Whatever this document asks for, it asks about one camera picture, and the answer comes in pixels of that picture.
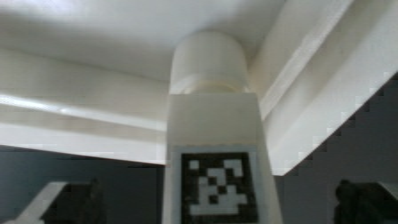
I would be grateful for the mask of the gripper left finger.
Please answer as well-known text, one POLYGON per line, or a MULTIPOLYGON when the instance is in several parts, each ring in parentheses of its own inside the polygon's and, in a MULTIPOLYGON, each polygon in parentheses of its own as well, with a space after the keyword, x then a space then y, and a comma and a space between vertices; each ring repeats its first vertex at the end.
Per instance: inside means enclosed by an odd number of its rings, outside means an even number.
POLYGON ((50 182, 11 224, 106 224, 98 180, 50 182))

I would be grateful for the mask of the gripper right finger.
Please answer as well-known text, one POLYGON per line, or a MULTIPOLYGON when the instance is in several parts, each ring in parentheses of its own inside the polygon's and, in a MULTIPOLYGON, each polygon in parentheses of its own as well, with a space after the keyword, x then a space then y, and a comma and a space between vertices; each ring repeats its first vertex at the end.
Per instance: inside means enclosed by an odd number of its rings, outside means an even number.
POLYGON ((336 188, 334 224, 398 224, 398 183, 353 183, 336 188))

